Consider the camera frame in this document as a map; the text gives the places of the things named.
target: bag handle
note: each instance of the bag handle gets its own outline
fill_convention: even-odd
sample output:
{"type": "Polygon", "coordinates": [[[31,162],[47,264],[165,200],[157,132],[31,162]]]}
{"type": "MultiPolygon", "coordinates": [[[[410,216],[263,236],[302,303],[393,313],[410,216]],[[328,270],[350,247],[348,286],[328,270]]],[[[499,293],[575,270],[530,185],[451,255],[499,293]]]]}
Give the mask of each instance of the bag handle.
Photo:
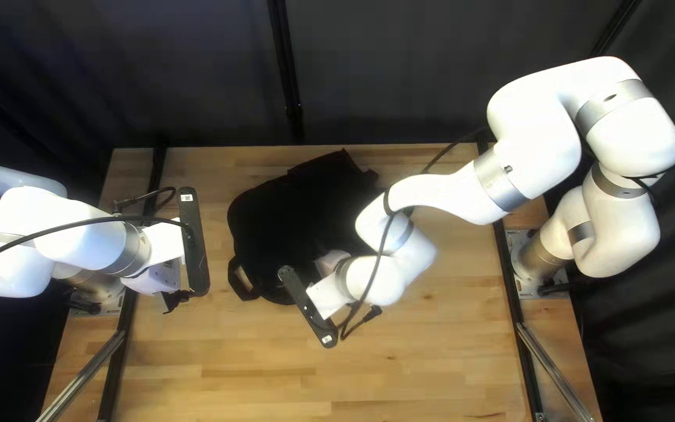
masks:
{"type": "Polygon", "coordinates": [[[231,261],[228,261],[228,284],[230,284],[233,291],[239,295],[239,299],[244,301],[255,300],[259,295],[255,292],[254,287],[249,291],[244,285],[244,282],[241,281],[241,277],[236,274],[236,270],[238,270],[240,266],[241,264],[239,264],[239,258],[237,256],[232,257],[231,261]]]}

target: black cloth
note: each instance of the black cloth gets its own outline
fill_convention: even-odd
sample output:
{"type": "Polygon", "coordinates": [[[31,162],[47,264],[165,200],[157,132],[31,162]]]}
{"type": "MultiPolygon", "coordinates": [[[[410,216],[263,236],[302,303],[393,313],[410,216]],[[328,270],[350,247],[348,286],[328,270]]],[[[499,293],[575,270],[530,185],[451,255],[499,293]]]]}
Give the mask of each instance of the black cloth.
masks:
{"type": "Polygon", "coordinates": [[[373,254],[353,225],[361,210],[381,193],[374,187],[376,181],[376,173],[361,172],[343,149],[239,195],[228,209],[236,253],[229,264],[234,291],[242,300],[262,296],[293,304],[277,278],[281,266],[294,267],[306,286],[319,281],[314,261],[330,250],[373,254]],[[252,284],[251,291],[236,275],[239,265],[252,284]]]}

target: wooden tabletop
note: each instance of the wooden tabletop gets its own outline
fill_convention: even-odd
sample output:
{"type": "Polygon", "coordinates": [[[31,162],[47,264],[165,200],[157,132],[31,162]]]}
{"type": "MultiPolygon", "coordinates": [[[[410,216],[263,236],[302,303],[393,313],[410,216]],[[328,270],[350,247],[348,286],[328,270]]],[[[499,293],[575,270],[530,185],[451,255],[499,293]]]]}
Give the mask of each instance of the wooden tabletop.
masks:
{"type": "MultiPolygon", "coordinates": [[[[443,147],[345,149],[359,167],[380,174],[380,186],[388,186],[417,173],[443,147]]],[[[169,149],[161,185],[197,190],[211,288],[168,315],[154,297],[140,295],[116,420],[530,420],[490,225],[418,209],[413,221],[436,244],[436,262],[399,302],[335,349],[318,344],[295,307],[241,302],[231,291],[230,202],[338,148],[169,149]]],[[[451,173],[476,156],[475,145],[458,145],[431,172],[451,173]]],[[[151,157],[149,148],[114,152],[103,209],[113,199],[145,192],[151,157]]],[[[175,205],[159,215],[176,216],[175,205]]],[[[538,199],[505,224],[540,227],[547,217],[538,199]]],[[[570,303],[527,302],[526,320],[532,318],[539,340],[599,415],[570,303]]],[[[113,334],[116,320],[69,318],[45,406],[113,334]]],[[[95,420],[105,375],[103,368],[62,420],[95,420]]]]}

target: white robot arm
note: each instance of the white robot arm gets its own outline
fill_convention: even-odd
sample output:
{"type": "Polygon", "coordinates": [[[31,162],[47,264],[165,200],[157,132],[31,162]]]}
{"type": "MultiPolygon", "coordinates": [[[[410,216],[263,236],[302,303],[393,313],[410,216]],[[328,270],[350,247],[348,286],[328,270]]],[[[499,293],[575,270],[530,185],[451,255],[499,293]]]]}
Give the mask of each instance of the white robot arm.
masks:
{"type": "MultiPolygon", "coordinates": [[[[190,191],[182,195],[182,200],[194,204],[199,220],[193,189],[183,189],[190,191]]],[[[64,196],[66,189],[57,182],[0,168],[0,247],[52,227],[112,217],[94,206],[64,196]]],[[[121,279],[126,286],[140,293],[178,291],[178,283],[159,283],[157,278],[146,276],[131,277],[142,274],[149,267],[185,256],[190,242],[184,239],[185,236],[177,225],[135,227],[119,221],[83,225],[40,236],[0,253],[0,296],[32,297],[41,293],[52,277],[70,279],[79,275],[84,280],[93,273],[121,279]]],[[[201,231],[197,237],[193,253],[203,255],[201,231]]],[[[194,269],[200,270],[202,278],[207,275],[206,262],[204,264],[205,268],[194,269]]],[[[202,290],[194,295],[206,293],[206,289],[202,290]]]]}
{"type": "MultiPolygon", "coordinates": [[[[409,206],[433,206],[476,225],[495,222],[575,170],[579,131],[598,162],[515,257],[518,274],[542,279],[575,259],[586,275],[605,277],[658,243],[650,200],[628,177],[656,175],[675,164],[675,125],[626,63],[598,57],[521,77],[494,94],[487,119],[498,139],[492,149],[456,173],[395,183],[357,218],[361,238],[378,251],[389,214],[409,206]]],[[[651,185],[652,177],[643,181],[651,185]]],[[[397,214],[383,254],[366,296],[378,305],[395,302],[431,265],[436,249],[397,214]]],[[[307,289],[323,318],[361,297],[376,259],[343,261],[307,289]]]]}

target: black backdrop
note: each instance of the black backdrop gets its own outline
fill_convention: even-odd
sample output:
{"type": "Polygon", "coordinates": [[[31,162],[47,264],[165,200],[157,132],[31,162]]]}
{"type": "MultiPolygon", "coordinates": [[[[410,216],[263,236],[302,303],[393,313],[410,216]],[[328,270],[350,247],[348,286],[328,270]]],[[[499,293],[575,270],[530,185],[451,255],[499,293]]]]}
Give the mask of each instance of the black backdrop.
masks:
{"type": "MultiPolygon", "coordinates": [[[[287,2],[302,142],[456,138],[501,85],[586,58],[637,3],[287,2]]],[[[675,119],[675,2],[640,3],[609,53],[675,119]]],[[[73,197],[97,202],[114,147],[294,143],[284,101],[265,0],[0,0],[0,164],[73,197]]],[[[675,171],[657,191],[658,251],[575,295],[607,420],[675,415],[675,171]]],[[[60,294],[0,300],[0,420],[40,411],[60,294]]]]}

